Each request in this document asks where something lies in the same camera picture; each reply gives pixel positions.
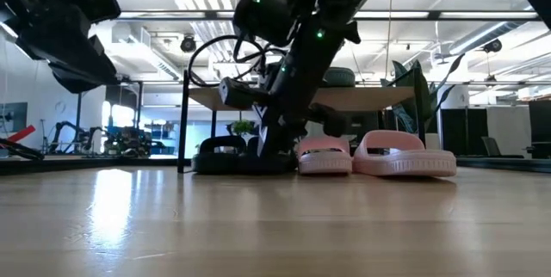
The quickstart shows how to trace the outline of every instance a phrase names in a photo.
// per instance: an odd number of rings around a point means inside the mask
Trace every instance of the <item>black robotic arm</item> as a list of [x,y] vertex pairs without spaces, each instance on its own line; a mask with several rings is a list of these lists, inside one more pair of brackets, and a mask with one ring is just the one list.
[[[308,120],[331,122],[333,132],[342,134],[339,119],[325,108],[311,102],[322,84],[344,40],[360,42],[354,14],[366,0],[240,0],[233,23],[239,41],[256,37],[275,46],[291,49],[282,63],[261,70],[265,76],[260,88],[231,78],[220,84],[220,96],[226,105],[249,108],[261,122],[258,155],[260,157],[289,151],[294,139],[304,135]],[[551,27],[549,0],[528,0]]]
[[116,0],[0,0],[4,29],[30,58],[46,60],[72,93],[118,83],[101,41],[88,32],[120,13]]

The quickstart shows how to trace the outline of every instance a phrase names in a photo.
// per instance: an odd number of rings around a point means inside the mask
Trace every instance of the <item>chair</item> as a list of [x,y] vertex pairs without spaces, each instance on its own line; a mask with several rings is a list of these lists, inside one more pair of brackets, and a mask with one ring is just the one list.
[[495,138],[491,137],[482,137],[484,146],[486,147],[486,153],[489,157],[502,157],[502,158],[524,158],[524,156],[519,155],[502,155],[499,150],[498,142]]

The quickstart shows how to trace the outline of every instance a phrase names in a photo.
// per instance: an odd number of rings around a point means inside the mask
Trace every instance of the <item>fluorescent light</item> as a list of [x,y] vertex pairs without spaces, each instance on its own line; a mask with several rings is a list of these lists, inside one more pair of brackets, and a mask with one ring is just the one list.
[[150,81],[150,82],[144,82],[144,84],[169,85],[169,84],[182,84],[182,83],[179,81]]
[[463,19],[463,18],[480,18],[480,19],[498,19],[498,18],[515,18],[515,19],[535,19],[537,13],[535,11],[504,11],[504,12],[442,12],[442,19]]
[[[386,45],[388,40],[362,40],[362,43]],[[393,40],[390,42],[390,45],[429,45],[433,43],[434,41],[431,40]]]
[[144,105],[145,108],[177,108],[177,105]]
[[178,20],[181,18],[186,18],[190,20],[201,20],[207,18],[207,14],[204,11],[122,11],[121,15],[117,20],[138,20],[138,19],[147,19],[147,20]]
[[233,11],[218,11],[218,12],[216,12],[216,15],[219,18],[233,18],[233,14],[234,14]]
[[368,18],[426,18],[429,16],[428,11],[358,11],[354,18],[356,19],[368,19]]
[[0,22],[0,27],[3,28],[3,30],[6,31],[6,33],[9,34],[11,37],[15,39],[19,37],[17,33],[12,28],[10,28],[6,23]]

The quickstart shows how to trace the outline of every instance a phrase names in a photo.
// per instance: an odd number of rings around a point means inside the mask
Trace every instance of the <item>wooden floor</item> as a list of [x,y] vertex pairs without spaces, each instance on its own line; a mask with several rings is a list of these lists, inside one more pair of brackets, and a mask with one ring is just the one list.
[[551,175],[0,178],[2,276],[551,276]]

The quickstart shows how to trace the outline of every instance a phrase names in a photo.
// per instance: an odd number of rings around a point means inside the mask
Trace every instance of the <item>slipper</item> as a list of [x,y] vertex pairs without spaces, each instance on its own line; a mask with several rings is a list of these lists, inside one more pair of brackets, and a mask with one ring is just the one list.
[[304,138],[299,143],[298,156],[301,174],[349,174],[352,171],[350,144],[344,138]]
[[[389,153],[375,155],[368,149],[389,149]],[[457,172],[453,153],[426,150],[417,136],[398,131],[368,132],[356,149],[352,163],[354,172],[375,176],[451,177]]]

